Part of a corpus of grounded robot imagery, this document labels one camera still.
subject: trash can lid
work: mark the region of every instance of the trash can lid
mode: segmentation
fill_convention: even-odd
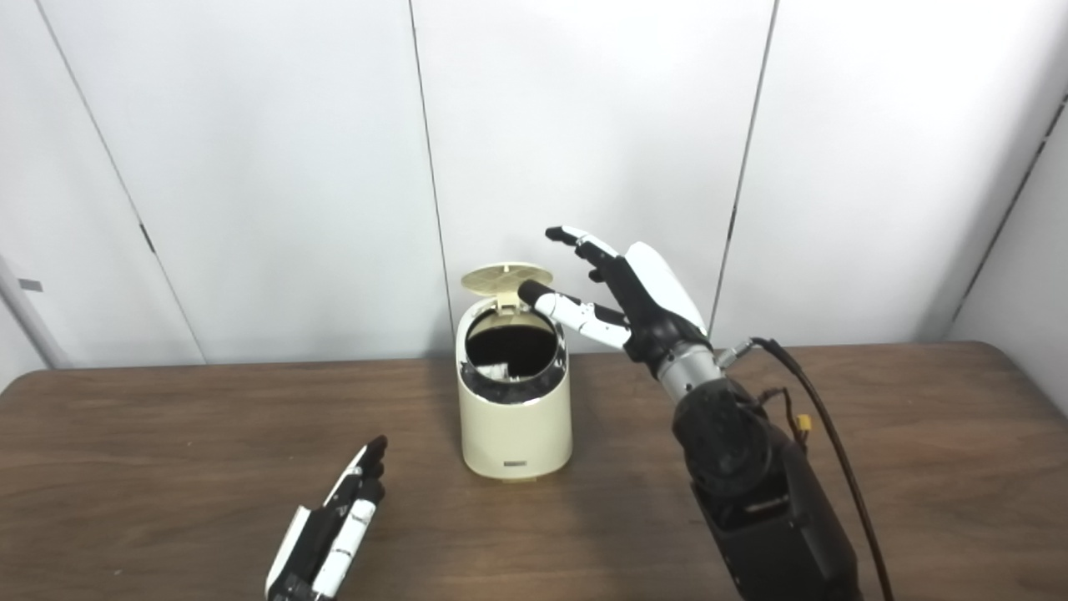
[[[512,260],[478,267],[464,275],[460,283],[475,294],[497,296],[503,300],[512,297],[518,299],[519,284],[529,279],[549,285],[552,283],[552,273],[533,263]]]

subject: cream trash can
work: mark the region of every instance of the cream trash can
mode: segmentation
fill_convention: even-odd
[[[500,263],[460,282],[486,296],[456,330],[464,461],[498,480],[531,479],[571,457],[570,365],[564,332],[521,302],[519,284],[552,282],[529,263]]]

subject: white wall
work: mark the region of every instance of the white wall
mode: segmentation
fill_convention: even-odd
[[[30,0],[0,2],[0,274],[61,366],[201,363]]]
[[[19,376],[38,369],[45,369],[44,361],[0,298],[0,393]]]
[[[447,351],[407,2],[44,5],[208,362]]]
[[[1068,413],[1068,118],[1047,142],[949,336],[998,347]]]
[[[611,304],[557,223],[653,243],[710,315],[772,3],[43,0],[92,113],[34,2],[0,3],[0,275],[44,283],[15,303],[74,366],[447,353],[500,259]],[[713,343],[940,338],[1066,22],[781,3]]]
[[[709,316],[771,6],[415,0],[454,317],[460,276],[503,259],[612,304],[559,224],[654,244]]]
[[[713,343],[940,339],[1068,82],[1066,17],[783,2]]]

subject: robotic arm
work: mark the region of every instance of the robotic arm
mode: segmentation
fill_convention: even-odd
[[[752,339],[717,358],[701,314],[653,248],[637,242],[618,254],[569,226],[550,227],[546,235],[575,247],[594,266],[591,279],[608,284],[623,314],[533,281],[520,286],[520,298],[535,312],[645,364],[676,404],[672,431],[691,490],[741,597],[861,601],[857,557],[804,448],[723,374],[754,345],[773,353],[782,348]]]

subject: cable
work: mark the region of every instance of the cable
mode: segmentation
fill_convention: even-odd
[[[879,539],[876,537],[875,526],[871,525],[871,517],[868,515],[867,506],[864,504],[861,487],[857,483],[853,469],[849,465],[846,447],[842,444],[842,439],[838,437],[838,431],[834,428],[834,423],[831,421],[831,414],[823,405],[823,399],[820,398],[819,393],[816,392],[816,388],[808,380],[808,377],[805,376],[800,364],[779,343],[774,339],[767,341],[764,338],[753,338],[752,341],[756,346],[775,358],[779,363],[783,364],[798,379],[798,382],[801,383],[801,386],[812,399],[812,405],[816,407],[816,412],[819,413],[819,418],[823,422],[823,428],[827,430],[827,437],[831,440],[831,446],[834,447],[834,454],[838,456],[838,463],[842,464],[842,472],[846,476],[846,484],[849,485],[849,493],[853,497],[853,504],[857,505],[857,513],[860,515],[861,525],[864,527],[864,536],[867,538],[868,547],[871,549],[871,559],[875,562],[875,570],[879,575],[882,598],[884,601],[894,601],[894,591],[890,587],[890,574],[886,572],[886,563],[882,558],[882,550],[879,548]]]
[[[808,433],[802,431],[798,427],[797,417],[794,415],[794,400],[790,398],[790,392],[786,389],[770,389],[760,393],[760,396],[756,398],[756,405],[758,407],[764,407],[768,401],[774,399],[775,397],[782,395],[783,400],[786,404],[786,424],[790,427],[790,433],[794,434],[794,442],[801,447],[801,452],[808,455],[808,447],[806,446],[806,441],[808,439]]]

